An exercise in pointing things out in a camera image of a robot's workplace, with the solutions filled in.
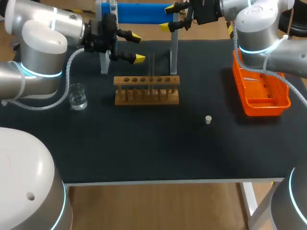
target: orange plastic tray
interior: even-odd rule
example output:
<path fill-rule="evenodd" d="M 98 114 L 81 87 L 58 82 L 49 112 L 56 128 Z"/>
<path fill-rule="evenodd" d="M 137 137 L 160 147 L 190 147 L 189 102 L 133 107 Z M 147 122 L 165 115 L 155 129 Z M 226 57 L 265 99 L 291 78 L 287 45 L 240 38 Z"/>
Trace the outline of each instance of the orange plastic tray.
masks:
<path fill-rule="evenodd" d="M 233 54 L 236 86 L 248 116 L 278 116 L 291 106 L 289 87 L 285 83 L 273 76 L 241 69 L 235 52 Z M 244 78 L 257 79 L 257 81 L 247 81 Z"/>

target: cable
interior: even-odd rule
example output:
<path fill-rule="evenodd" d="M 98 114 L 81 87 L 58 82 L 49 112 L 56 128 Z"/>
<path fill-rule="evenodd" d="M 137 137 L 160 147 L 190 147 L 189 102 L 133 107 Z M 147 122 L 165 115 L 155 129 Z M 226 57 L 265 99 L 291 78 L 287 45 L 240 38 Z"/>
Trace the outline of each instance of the cable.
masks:
<path fill-rule="evenodd" d="M 70 70 L 71 70 L 71 62 L 72 60 L 75 58 L 75 56 L 77 56 L 79 53 L 84 52 L 84 48 L 78 49 L 76 50 L 68 59 L 67 62 L 67 66 L 66 66 L 66 83 L 65 83 L 65 91 L 63 96 L 55 103 L 48 105 L 48 106 L 44 106 L 44 107 L 32 107 L 32 106 L 28 106 L 25 104 L 22 104 L 21 102 L 18 101 L 11 101 L 10 103 L 13 103 L 19 107 L 22 107 L 24 109 L 28 109 L 28 110 L 35 110 L 35 111 L 41 111 L 41 110 L 47 110 L 47 109 L 51 109 L 59 104 L 61 104 L 64 99 L 67 97 L 68 92 L 69 92 L 69 85 L 70 85 Z"/>
<path fill-rule="evenodd" d="M 239 66 L 244 69 L 247 70 L 249 72 L 255 72 L 255 73 L 263 73 L 263 74 L 267 74 L 267 75 L 271 75 L 274 76 L 276 78 L 278 78 L 279 80 L 281 80 L 283 83 L 287 84 L 289 86 L 289 88 L 298 96 L 298 98 L 301 100 L 301 102 L 304 104 L 304 106 L 307 108 L 307 100 L 303 97 L 303 95 L 296 89 L 296 87 L 294 87 L 293 84 L 291 84 L 288 80 L 286 80 L 285 78 L 283 78 L 282 76 L 280 76 L 279 74 L 269 71 L 269 70 L 263 70 L 263 69 L 251 69 L 246 67 L 245 65 L 243 65 L 241 63 L 241 60 L 239 58 L 239 52 L 238 52 L 238 44 L 237 44 L 237 31 L 236 31 L 236 22 L 233 21 L 233 29 L 234 29 L 234 45 L 235 45 L 235 53 L 236 53 L 236 60 L 239 63 Z"/>

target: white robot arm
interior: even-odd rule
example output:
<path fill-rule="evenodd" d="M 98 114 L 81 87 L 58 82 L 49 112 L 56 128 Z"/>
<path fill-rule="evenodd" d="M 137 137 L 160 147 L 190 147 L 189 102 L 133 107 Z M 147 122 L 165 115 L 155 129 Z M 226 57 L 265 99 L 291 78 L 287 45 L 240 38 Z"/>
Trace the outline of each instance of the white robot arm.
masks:
<path fill-rule="evenodd" d="M 21 41 L 21 63 L 0 63 L 0 100 L 17 98 L 44 99 L 58 89 L 68 46 L 84 45 L 87 52 L 111 51 L 110 59 L 131 64 L 144 56 L 117 50 L 117 36 L 140 42 L 131 31 L 117 28 L 113 14 L 102 21 L 84 23 L 75 13 L 30 0 L 9 0 L 5 12 L 5 29 Z"/>
<path fill-rule="evenodd" d="M 222 16 L 227 21 L 235 20 L 244 65 L 263 69 L 265 63 L 266 70 L 307 78 L 307 40 L 281 42 L 277 37 L 280 16 L 293 5 L 294 0 L 190 0 L 175 3 L 165 11 L 188 8 L 183 21 L 168 24 L 171 32 L 189 29 L 193 18 L 198 24 L 214 22 Z"/>

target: black table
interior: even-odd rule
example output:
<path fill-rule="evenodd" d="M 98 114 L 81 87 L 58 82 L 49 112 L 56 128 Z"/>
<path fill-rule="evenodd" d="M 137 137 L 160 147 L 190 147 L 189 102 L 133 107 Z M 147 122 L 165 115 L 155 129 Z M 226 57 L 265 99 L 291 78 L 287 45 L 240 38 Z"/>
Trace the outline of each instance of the black table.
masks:
<path fill-rule="evenodd" d="M 119 46 L 154 52 L 155 75 L 169 74 L 170 42 Z M 0 107 L 0 126 L 39 138 L 69 184 L 283 178 L 307 159 L 307 109 L 290 92 L 292 106 L 282 116 L 246 116 L 232 74 L 232 50 L 231 40 L 179 41 L 180 105 L 143 107 L 114 106 L 113 76 L 148 75 L 147 62 L 113 62 L 109 75 L 101 75 L 99 55 L 83 53 L 72 63 L 71 81 L 86 86 L 84 111 L 71 110 L 68 99 L 41 112 L 9 104 Z M 299 78 L 288 80 L 307 97 Z M 56 97 L 24 102 L 41 106 Z M 206 115 L 213 117 L 210 125 Z"/>

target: white cylinder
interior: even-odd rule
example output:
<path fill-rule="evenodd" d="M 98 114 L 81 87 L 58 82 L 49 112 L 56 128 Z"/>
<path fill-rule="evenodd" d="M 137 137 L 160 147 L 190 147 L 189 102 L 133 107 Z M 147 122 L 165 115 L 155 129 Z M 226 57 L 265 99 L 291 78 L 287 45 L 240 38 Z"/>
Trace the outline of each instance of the white cylinder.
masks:
<path fill-rule="evenodd" d="M 210 124 L 212 121 L 212 117 L 211 116 L 206 116 L 206 124 Z"/>

